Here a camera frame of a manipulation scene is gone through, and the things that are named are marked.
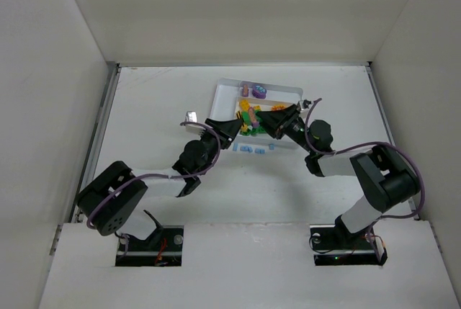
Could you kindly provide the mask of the green purple yellow lego cluster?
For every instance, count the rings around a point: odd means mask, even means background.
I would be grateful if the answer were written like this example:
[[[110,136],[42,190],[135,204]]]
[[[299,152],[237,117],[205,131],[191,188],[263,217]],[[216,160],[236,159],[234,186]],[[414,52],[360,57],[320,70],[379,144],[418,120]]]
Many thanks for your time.
[[[243,120],[240,129],[240,134],[242,136],[256,136],[266,132],[260,124],[260,118],[256,116],[256,113],[259,111],[260,109],[249,107],[247,110],[239,110],[236,112],[236,117]]]

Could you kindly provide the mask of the yellow long lego brick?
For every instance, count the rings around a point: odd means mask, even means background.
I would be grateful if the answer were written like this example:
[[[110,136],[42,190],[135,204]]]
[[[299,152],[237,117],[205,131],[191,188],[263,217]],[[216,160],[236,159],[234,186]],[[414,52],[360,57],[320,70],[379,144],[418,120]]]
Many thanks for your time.
[[[247,112],[251,108],[251,105],[246,99],[240,100],[238,104],[242,112]]]

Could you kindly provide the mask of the purple round lego piece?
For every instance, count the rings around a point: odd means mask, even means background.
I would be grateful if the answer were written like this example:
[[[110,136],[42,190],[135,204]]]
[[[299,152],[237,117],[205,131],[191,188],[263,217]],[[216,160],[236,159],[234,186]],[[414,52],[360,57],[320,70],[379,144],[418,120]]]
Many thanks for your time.
[[[251,88],[251,93],[254,98],[265,99],[267,97],[267,90],[264,86],[255,84]]]

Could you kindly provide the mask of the purple butterfly wing lego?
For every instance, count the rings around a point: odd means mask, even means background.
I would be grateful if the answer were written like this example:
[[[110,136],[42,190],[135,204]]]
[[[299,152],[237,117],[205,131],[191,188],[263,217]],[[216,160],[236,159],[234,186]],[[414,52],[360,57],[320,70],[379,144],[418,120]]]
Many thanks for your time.
[[[243,83],[241,85],[241,96],[247,97],[249,95],[249,85],[247,83]]]

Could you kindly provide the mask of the yellow orange patterned lego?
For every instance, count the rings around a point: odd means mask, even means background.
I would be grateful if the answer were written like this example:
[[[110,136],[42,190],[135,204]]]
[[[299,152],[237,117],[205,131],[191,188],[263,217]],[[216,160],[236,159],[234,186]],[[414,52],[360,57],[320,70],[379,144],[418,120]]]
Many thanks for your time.
[[[279,105],[274,105],[272,106],[271,108],[271,111],[280,111],[280,110],[283,110],[283,109],[286,109],[287,107],[283,104],[279,104]]]

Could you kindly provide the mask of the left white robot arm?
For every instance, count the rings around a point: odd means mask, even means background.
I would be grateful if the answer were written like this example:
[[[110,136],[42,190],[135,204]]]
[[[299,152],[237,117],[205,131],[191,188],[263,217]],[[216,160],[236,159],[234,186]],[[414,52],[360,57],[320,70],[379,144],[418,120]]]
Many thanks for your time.
[[[86,216],[87,227],[101,236],[128,235],[145,241],[151,237],[148,224],[135,222],[136,207],[144,197],[181,198],[201,184],[201,177],[217,163],[221,151],[229,148],[243,120],[204,123],[186,119],[182,126],[197,131],[198,139],[189,141],[174,165],[152,172],[135,170],[115,161],[76,195],[76,206]]]

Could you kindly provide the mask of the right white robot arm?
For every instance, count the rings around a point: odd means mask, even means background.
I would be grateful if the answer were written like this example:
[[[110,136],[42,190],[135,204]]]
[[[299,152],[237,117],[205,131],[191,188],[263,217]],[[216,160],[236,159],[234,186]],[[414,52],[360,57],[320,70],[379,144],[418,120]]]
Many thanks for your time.
[[[331,126],[324,120],[300,116],[301,107],[257,112],[262,127],[274,139],[287,136],[308,152],[305,164],[318,177],[354,176],[361,198],[337,217],[330,233],[337,243],[346,243],[386,218],[394,206],[416,194],[424,194],[421,174],[412,160],[395,146],[373,141],[340,151],[332,149]]]

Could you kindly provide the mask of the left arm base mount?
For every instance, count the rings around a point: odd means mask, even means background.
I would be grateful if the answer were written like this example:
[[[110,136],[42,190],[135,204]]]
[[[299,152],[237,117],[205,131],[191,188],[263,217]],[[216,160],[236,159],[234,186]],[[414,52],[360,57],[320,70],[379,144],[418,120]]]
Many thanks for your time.
[[[116,267],[180,267],[184,245],[182,225],[163,225],[144,210],[135,221],[147,227],[149,234],[141,239],[126,232],[115,233],[119,239]]]

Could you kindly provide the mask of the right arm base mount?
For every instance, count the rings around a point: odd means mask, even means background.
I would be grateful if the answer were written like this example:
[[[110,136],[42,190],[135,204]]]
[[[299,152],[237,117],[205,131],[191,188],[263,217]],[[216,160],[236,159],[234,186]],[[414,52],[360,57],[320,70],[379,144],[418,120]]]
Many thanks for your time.
[[[311,225],[308,244],[318,267],[378,266],[388,260],[381,236],[375,234],[374,221],[357,233],[349,233],[339,218],[335,225]]]

